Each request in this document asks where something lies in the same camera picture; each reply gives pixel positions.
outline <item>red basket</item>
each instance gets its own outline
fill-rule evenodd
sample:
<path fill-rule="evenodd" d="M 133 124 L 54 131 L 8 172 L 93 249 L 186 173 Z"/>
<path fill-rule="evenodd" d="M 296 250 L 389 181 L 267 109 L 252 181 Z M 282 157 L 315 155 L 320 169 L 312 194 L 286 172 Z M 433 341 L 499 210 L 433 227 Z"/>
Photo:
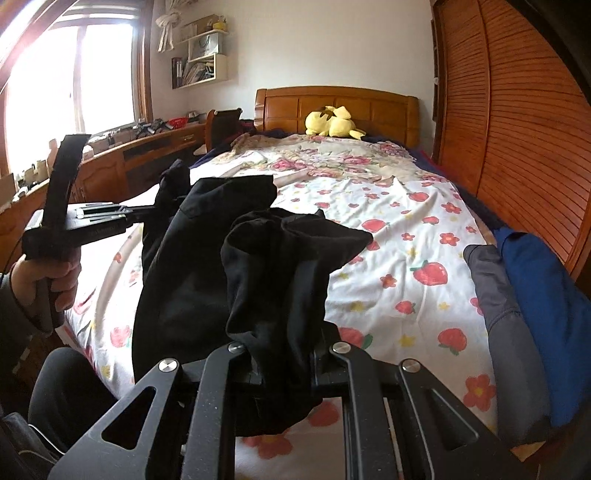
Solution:
<path fill-rule="evenodd" d="M 167 123 L 175 130 L 178 130 L 179 128 L 182 128 L 185 125 L 187 125 L 188 121 L 189 119 L 186 116 L 180 116 L 178 118 L 173 118 L 172 120 L 169 120 Z"/>

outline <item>human hand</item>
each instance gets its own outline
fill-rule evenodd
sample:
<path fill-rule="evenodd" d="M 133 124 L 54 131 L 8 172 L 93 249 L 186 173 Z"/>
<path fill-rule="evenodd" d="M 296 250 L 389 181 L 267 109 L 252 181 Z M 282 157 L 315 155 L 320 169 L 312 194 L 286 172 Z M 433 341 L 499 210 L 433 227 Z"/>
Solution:
<path fill-rule="evenodd" d="M 39 313 L 35 311 L 36 283 L 48 278 L 50 291 L 59 293 L 55 303 L 56 311 L 63 312 L 74 305 L 81 270 L 79 248 L 72 251 L 67 261 L 26 260 L 23 255 L 11 272 L 12 293 L 27 315 L 34 317 Z"/>

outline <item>black pants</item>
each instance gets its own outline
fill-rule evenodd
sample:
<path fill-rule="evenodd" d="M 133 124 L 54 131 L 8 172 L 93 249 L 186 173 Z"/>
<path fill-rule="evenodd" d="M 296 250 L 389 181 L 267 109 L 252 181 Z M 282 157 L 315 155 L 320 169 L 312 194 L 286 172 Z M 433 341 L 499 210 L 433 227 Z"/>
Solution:
<path fill-rule="evenodd" d="M 35 383 L 29 423 L 65 452 L 115 402 L 84 355 L 58 348 L 45 360 Z"/>

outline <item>window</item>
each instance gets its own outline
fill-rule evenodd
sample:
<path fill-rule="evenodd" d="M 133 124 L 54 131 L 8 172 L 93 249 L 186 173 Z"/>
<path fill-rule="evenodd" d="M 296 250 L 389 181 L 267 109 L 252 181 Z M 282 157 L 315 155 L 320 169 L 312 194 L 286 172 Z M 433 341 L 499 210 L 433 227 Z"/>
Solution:
<path fill-rule="evenodd" d="M 95 3 L 77 2 L 12 69 L 5 122 L 10 171 L 47 158 L 53 138 L 93 135 L 139 117 L 139 2 Z"/>

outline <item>black sleeve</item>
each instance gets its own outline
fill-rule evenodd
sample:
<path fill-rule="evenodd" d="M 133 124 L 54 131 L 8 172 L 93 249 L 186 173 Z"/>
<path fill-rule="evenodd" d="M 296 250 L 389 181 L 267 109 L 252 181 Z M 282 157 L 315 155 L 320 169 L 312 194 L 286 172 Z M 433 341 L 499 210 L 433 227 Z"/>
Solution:
<path fill-rule="evenodd" d="M 11 374 L 35 333 L 37 329 L 12 293 L 10 275 L 3 275 L 0 281 L 0 382 Z"/>

